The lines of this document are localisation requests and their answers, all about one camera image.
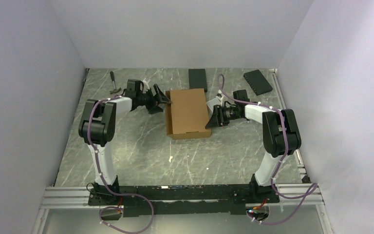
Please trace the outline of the brown cardboard box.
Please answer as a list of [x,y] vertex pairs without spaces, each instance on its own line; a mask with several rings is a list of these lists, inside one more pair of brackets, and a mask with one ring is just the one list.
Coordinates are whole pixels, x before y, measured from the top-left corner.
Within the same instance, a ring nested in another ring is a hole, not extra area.
[[179,140],[211,136],[211,130],[205,128],[209,113],[203,88],[169,90],[165,95],[171,101],[165,105],[168,137]]

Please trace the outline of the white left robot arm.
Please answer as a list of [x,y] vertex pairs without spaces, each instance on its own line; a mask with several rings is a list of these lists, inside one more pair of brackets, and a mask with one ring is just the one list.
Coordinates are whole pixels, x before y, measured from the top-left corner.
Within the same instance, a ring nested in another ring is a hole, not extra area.
[[150,115],[163,112],[161,104],[171,104],[158,85],[149,87],[144,80],[129,79],[122,94],[86,101],[78,134],[87,144],[95,167],[93,190],[109,205],[117,203],[121,192],[112,164],[110,142],[115,135],[116,117],[144,106]]

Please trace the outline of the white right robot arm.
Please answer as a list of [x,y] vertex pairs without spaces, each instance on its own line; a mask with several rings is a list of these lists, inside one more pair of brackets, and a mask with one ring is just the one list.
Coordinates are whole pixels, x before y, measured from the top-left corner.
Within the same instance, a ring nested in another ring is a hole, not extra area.
[[292,109],[277,109],[250,102],[246,90],[233,92],[234,103],[225,101],[214,105],[206,129],[227,126],[230,121],[245,118],[262,125],[262,139],[265,154],[254,174],[256,185],[249,188],[249,197],[261,202],[268,195],[265,186],[270,186],[278,172],[279,164],[301,147],[301,136]]

